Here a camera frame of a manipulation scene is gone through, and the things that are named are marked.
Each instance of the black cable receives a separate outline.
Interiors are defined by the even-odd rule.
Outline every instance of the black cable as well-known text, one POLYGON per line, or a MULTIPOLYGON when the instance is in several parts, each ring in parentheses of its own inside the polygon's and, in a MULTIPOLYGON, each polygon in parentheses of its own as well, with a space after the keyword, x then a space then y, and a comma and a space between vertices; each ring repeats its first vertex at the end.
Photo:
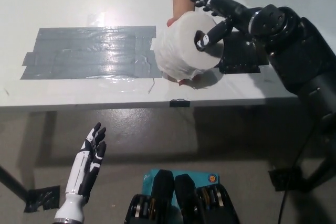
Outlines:
POLYGON ((313 133, 315 132, 315 129, 317 127, 317 123, 314 124, 314 126, 311 128, 309 134, 307 135, 305 142, 303 143, 303 145, 301 146, 301 149, 299 150, 293 165, 291 167, 291 174, 289 175, 288 181, 287 181, 287 185, 286 185, 286 189, 285 189, 285 193, 283 194, 283 198, 282 198, 282 202, 281 202, 281 206, 280 206, 280 212, 279 212, 279 217, 278 217, 278 224, 281 224, 281 219, 282 219, 282 213, 283 213, 283 209, 285 207, 285 203, 286 203, 286 199, 287 199, 287 194, 288 194, 288 188, 289 188, 289 183, 291 181, 292 178, 292 173, 294 171, 294 168, 296 167, 296 164, 301 156, 301 154, 303 153, 304 148, 306 147, 306 145, 308 144, 310 138, 312 137, 313 133))

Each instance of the black tape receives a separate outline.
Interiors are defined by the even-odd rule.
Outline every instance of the black tape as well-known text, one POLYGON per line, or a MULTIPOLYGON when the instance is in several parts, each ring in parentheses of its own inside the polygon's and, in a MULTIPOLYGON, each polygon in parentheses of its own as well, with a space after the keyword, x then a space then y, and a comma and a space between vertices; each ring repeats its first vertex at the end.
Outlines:
POLYGON ((169 102, 169 107, 171 108, 190 107, 190 101, 186 101, 184 99, 171 100, 169 102))
POLYGON ((224 52, 218 64, 221 73, 260 73, 260 65, 268 65, 262 45, 252 37, 232 32, 224 39, 224 52))
POLYGON ((37 212, 40 206, 43 210, 59 208, 59 197, 60 186, 29 190, 24 212, 37 212))

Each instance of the white robotic hand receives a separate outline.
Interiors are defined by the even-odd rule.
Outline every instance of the white robotic hand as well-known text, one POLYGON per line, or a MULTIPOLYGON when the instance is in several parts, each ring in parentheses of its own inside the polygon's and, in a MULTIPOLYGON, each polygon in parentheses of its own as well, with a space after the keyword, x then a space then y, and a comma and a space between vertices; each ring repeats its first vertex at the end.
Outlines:
POLYGON ((106 143, 102 141, 106 128, 99 131, 100 126, 97 123, 90 131, 76 155, 65 191, 66 201, 57 211, 54 224, 84 222, 83 206, 89 200, 106 150, 106 143))

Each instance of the concrete floor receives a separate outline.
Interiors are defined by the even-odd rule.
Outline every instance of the concrete floor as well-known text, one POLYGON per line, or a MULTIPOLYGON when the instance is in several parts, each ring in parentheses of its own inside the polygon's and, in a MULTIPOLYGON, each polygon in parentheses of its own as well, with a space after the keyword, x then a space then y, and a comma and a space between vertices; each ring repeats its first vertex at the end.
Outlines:
MULTIPOLYGON (((267 171, 292 162, 311 126, 296 105, 7 113, 0 114, 0 165, 27 188, 64 191, 75 154, 97 121, 108 129, 108 149, 86 223, 123 223, 151 168, 217 172, 242 223, 276 223, 282 193, 267 171)), ((304 156, 309 173, 323 155, 312 141, 304 156)), ((335 186, 332 179, 313 193, 291 193, 283 223, 335 223, 335 186)), ((56 212, 23 214, 24 203, 3 185, 0 205, 1 223, 52 223, 56 212)))

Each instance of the teal box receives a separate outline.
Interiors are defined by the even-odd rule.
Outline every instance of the teal box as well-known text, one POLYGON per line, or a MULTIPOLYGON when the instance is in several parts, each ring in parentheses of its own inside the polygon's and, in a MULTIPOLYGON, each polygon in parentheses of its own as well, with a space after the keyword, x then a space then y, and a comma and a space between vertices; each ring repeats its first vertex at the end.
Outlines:
MULTIPOLYGON (((156 176, 158 171, 159 169, 153 169, 143 176, 141 194, 151 194, 154 177, 156 176)), ((194 181, 196 188, 219 183, 219 175, 217 173, 192 172, 189 170, 172 170, 172 173, 174 175, 174 178, 178 175, 188 174, 190 178, 194 181)), ((171 212, 169 213, 169 223, 181 223, 182 217, 180 213, 180 208, 177 204, 175 192, 172 199, 172 206, 173 207, 171 209, 171 212)))

